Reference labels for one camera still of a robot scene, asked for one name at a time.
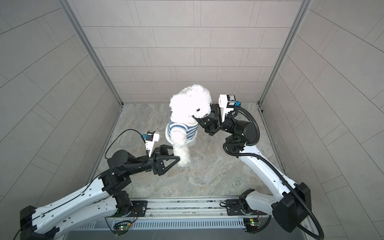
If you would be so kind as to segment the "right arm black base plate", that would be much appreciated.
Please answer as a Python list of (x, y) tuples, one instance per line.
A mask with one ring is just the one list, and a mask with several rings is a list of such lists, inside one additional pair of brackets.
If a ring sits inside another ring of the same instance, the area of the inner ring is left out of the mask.
[(224, 202), (224, 208), (227, 209), (229, 216), (249, 216), (253, 212), (248, 208), (243, 200), (227, 199)]

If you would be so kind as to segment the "white teddy bear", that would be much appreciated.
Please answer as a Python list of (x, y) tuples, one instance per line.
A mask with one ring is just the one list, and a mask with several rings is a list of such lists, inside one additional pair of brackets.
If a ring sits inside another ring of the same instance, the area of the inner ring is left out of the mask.
[[(202, 118), (211, 112), (212, 98), (208, 89), (201, 85), (194, 84), (173, 95), (169, 107), (171, 109), (170, 120), (176, 123), (193, 124), (196, 120), (193, 117)], [(182, 134), (172, 134), (174, 138), (174, 155), (180, 157), (178, 166), (186, 167), (190, 162), (189, 146), (186, 137)]]

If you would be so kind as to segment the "corner aluminium profile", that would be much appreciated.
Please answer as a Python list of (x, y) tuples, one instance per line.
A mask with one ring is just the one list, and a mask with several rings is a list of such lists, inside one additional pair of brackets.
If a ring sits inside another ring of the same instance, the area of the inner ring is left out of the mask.
[(261, 99), (259, 101), (259, 106), (262, 106), (263, 103), (265, 102), (266, 98), (267, 98), (267, 95), (273, 85), (273, 82), (275, 80), (275, 78), (277, 77), (277, 74), (279, 73), (279, 70), (282, 66), (282, 64), (284, 63), (284, 60), (289, 52), (289, 49), (295, 39), (295, 36), (297, 35), (299, 29), (300, 29), (300, 26), (310, 8), (310, 5), (311, 5), (312, 1), (311, 0), (304, 0), (299, 8), (299, 11), (298, 11), (298, 14), (293, 22), (293, 25), (289, 31), (289, 34), (285, 40), (285, 43), (283, 45), (283, 48), (281, 50), (281, 53), (277, 59), (277, 62), (272, 70), (272, 73), (270, 75), (270, 78), (266, 84), (266, 88), (264, 89), (263, 93), (262, 93), (262, 96), (261, 96)]
[(77, 34), (81, 44), (85, 48), (86, 52), (88, 53), (91, 61), (95, 65), (96, 69), (98, 70), (99, 74), (101, 75), (102, 79), (105, 81), (113, 95), (115, 96), (115, 99), (118, 101), (119, 105), (122, 107), (124, 103), (122, 102), (118, 92), (116, 91), (115, 87), (113, 86), (111, 79), (109, 78), (107, 72), (105, 71), (104, 67), (102, 66), (102, 63), (97, 56), (94, 48), (92, 47), (90, 41), (88, 40), (82, 26), (80, 25), (80, 22), (76, 18), (74, 11), (72, 10), (70, 4), (68, 1), (58, 0), (58, 3), (60, 7), (62, 8), (66, 18), (70, 22), (71, 26), (73, 27), (75, 33)]

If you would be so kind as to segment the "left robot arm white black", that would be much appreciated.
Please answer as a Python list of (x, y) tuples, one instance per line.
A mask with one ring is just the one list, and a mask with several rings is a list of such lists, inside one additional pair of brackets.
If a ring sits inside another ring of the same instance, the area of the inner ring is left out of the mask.
[(180, 161), (169, 153), (172, 146), (161, 145), (148, 156), (135, 157), (119, 150), (107, 160), (109, 169), (95, 177), (88, 185), (43, 207), (28, 206), (20, 211), (22, 240), (54, 240), (73, 228), (99, 218), (125, 217), (139, 212), (129, 194), (124, 191), (131, 175), (153, 172), (164, 175)]

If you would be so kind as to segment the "blue white striped sweater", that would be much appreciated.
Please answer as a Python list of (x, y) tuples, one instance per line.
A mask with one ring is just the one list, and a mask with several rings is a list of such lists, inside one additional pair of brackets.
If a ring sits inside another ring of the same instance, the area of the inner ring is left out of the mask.
[(186, 137), (186, 143), (193, 142), (197, 136), (199, 124), (195, 121), (193, 124), (176, 123), (170, 120), (166, 127), (166, 139), (173, 144), (172, 134), (179, 133)]

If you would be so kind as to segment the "left corner aluminium profile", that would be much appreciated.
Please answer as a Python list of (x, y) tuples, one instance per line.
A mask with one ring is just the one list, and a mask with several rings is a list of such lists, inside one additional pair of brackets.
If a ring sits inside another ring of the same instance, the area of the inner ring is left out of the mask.
[(102, 66), (102, 63), (97, 56), (94, 48), (92, 47), (90, 41), (88, 40), (82, 26), (80, 25), (80, 22), (76, 18), (74, 11), (72, 10), (70, 4), (68, 1), (58, 0), (58, 3), (60, 7), (62, 8), (66, 18), (70, 22), (71, 26), (73, 27), (75, 33), (77, 34), (81, 44), (85, 48), (86, 52), (88, 53), (91, 61), (95, 65), (96, 69), (98, 70), (99, 74), (101, 75), (102, 79), (105, 81), (113, 95), (115, 96), (115, 99), (118, 101), (119, 105), (122, 107), (124, 103), (122, 102), (118, 92), (116, 91), (115, 87), (113, 86), (111, 79), (109, 78), (107, 72), (105, 71), (104, 67)]

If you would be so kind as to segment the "left green circuit board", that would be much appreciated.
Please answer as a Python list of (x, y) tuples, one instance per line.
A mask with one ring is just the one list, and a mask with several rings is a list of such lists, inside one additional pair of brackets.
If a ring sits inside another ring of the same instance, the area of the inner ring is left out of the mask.
[(129, 231), (132, 226), (132, 223), (132, 221), (121, 221), (115, 223), (113, 226), (113, 230), (116, 232), (117, 236), (123, 236)]

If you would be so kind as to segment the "right green circuit board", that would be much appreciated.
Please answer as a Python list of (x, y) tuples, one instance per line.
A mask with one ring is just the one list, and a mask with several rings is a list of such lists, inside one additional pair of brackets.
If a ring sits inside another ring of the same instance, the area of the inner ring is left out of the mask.
[(258, 219), (243, 219), (244, 222), (244, 231), (247, 233), (254, 234), (259, 231), (261, 222)]

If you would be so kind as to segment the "green circuit board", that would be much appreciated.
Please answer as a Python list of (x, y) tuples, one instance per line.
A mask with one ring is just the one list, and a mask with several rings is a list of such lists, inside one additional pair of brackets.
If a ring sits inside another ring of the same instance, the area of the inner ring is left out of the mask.
[(113, 226), (113, 230), (116, 232), (117, 236), (123, 236), (129, 231), (132, 226), (132, 223), (132, 221), (121, 221), (115, 223)]
[(243, 219), (244, 222), (244, 231), (247, 233), (254, 234), (259, 231), (261, 222), (258, 219)]

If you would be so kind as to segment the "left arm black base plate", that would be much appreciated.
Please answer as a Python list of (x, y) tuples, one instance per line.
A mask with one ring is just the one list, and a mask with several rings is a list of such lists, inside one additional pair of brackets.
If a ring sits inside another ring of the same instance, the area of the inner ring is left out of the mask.
[(128, 206), (119, 208), (121, 217), (144, 217), (146, 214), (148, 201), (131, 201)]

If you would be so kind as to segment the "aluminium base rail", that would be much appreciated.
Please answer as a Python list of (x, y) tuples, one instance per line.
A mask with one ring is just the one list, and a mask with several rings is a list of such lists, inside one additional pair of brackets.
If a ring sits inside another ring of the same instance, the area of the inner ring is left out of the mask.
[(227, 209), (224, 208), (225, 199), (222, 198), (165, 198), (136, 201), (148, 201), (144, 217), (109, 217), (99, 219), (111, 219), (111, 221), (132, 221), (132, 225), (137, 220), (144, 219), (247, 218), (258, 219), (264, 224), (267, 224), (271, 219), (269, 215), (261, 211), (253, 211), (253, 213), (249, 216), (229, 216)]

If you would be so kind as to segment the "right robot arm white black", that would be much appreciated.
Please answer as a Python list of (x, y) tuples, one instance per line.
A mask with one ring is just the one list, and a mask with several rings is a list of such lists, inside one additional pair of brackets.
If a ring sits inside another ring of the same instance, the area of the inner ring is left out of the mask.
[(312, 212), (310, 188), (284, 175), (258, 150), (259, 126), (239, 102), (228, 110), (212, 104), (209, 114), (198, 118), (197, 122), (211, 136), (218, 131), (229, 133), (223, 144), (225, 153), (244, 162), (271, 191), (271, 195), (264, 195), (249, 189), (240, 195), (245, 213), (261, 211), (289, 233), (299, 228), (314, 239), (324, 238), (322, 227)]

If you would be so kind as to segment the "right corner aluminium profile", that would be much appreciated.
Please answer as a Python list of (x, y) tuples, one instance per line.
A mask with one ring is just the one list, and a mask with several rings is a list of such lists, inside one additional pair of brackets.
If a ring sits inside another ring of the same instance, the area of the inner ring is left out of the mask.
[(266, 84), (266, 88), (264, 89), (263, 93), (262, 93), (262, 96), (261, 96), (261, 99), (259, 101), (259, 106), (262, 106), (263, 103), (265, 102), (266, 98), (267, 98), (267, 95), (273, 85), (273, 82), (275, 80), (275, 78), (277, 77), (277, 74), (279, 73), (279, 70), (282, 66), (282, 64), (284, 63), (284, 60), (289, 52), (289, 49), (295, 39), (295, 36), (297, 35), (299, 29), (300, 29), (300, 26), (310, 8), (310, 5), (311, 5), (312, 1), (311, 0), (304, 0), (299, 8), (299, 11), (298, 11), (298, 14), (293, 22), (293, 25), (289, 31), (289, 34), (285, 40), (285, 43), (283, 45), (283, 48), (281, 50), (281, 53), (277, 59), (277, 62), (272, 70), (272, 73), (270, 75), (270, 78)]

